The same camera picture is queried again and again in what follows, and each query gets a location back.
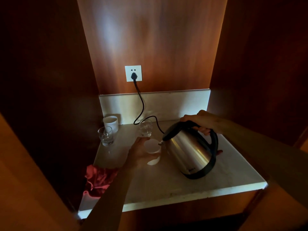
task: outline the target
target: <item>crumpled red fabric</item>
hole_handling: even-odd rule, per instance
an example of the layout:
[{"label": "crumpled red fabric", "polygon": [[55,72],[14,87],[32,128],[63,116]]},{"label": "crumpled red fabric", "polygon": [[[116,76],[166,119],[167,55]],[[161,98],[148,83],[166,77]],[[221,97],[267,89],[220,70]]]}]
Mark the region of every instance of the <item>crumpled red fabric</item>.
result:
[{"label": "crumpled red fabric", "polygon": [[83,194],[89,194],[94,198],[100,198],[105,193],[110,183],[117,176],[119,169],[99,168],[97,166],[87,166],[86,187]]}]

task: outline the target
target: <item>power outlet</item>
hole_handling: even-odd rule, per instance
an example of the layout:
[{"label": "power outlet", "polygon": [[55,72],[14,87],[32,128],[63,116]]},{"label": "power outlet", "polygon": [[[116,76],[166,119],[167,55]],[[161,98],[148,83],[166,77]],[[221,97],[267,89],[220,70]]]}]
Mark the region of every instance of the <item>power outlet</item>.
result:
[{"label": "power outlet", "polygon": [[136,81],[142,81],[142,73],[141,73],[141,66],[125,66],[125,73],[126,73],[126,81],[133,82],[131,76],[132,73],[136,73],[137,79]]}]

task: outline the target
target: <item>drinking glass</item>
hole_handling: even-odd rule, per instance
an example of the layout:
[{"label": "drinking glass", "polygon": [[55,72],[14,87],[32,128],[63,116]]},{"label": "drinking glass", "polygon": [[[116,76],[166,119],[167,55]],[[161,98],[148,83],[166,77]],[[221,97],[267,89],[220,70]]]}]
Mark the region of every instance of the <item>drinking glass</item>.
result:
[{"label": "drinking glass", "polygon": [[113,130],[110,126],[102,127],[98,130],[99,139],[104,146],[113,144]]},{"label": "drinking glass", "polygon": [[152,121],[149,119],[143,119],[140,124],[140,132],[141,135],[144,137],[150,137],[152,134],[153,124]]}]

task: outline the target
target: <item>power cord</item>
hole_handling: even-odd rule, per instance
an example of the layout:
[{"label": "power cord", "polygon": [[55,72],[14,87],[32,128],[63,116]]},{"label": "power cord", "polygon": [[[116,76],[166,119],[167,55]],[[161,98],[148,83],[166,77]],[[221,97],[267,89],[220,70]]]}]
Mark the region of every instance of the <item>power cord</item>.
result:
[{"label": "power cord", "polygon": [[[136,121],[138,120],[138,118],[140,118],[140,116],[142,115],[142,113],[143,113],[143,111],[144,111],[144,102],[143,102],[143,99],[142,99],[142,97],[141,97],[141,95],[140,95],[140,90],[139,90],[139,88],[138,88],[138,86],[137,86],[137,81],[136,81],[137,75],[136,75],[135,72],[132,73],[131,78],[132,78],[132,80],[134,81],[135,88],[136,88],[137,93],[138,93],[138,95],[139,95],[139,97],[140,97],[140,99],[141,99],[141,102],[142,102],[142,111],[141,111],[141,113],[139,114],[139,116],[136,118],[136,120],[134,121],[134,125],[138,125],[138,124],[140,124],[140,122],[139,122],[139,123],[136,123]],[[148,119],[148,118],[151,118],[151,117],[155,117],[157,127],[158,127],[159,130],[164,134],[164,132],[163,132],[163,131],[161,130],[161,128],[159,127],[158,120],[157,120],[157,117],[156,117],[156,116],[149,116],[149,117],[147,117],[147,118],[145,118],[145,119]]]}]

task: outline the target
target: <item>kettle handle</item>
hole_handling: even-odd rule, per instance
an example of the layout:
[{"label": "kettle handle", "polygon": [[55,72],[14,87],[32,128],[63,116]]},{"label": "kettle handle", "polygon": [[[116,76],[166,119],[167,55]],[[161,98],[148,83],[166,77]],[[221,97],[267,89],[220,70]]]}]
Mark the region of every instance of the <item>kettle handle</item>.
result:
[{"label": "kettle handle", "polygon": [[[195,126],[198,127],[198,128],[200,127],[197,123],[195,123],[193,121],[186,121],[184,123],[185,123],[185,127],[186,128],[193,128]],[[196,130],[194,130],[194,131],[197,134],[195,136],[198,139],[200,139],[199,138],[200,134]],[[214,132],[213,129],[210,129],[210,136],[211,136],[211,139],[212,139],[212,143],[211,144],[209,144],[204,138],[202,138],[201,141],[203,143],[205,143],[211,149],[211,151],[216,155],[216,152],[217,152],[217,149],[218,149],[218,137],[217,137],[216,132]]]}]

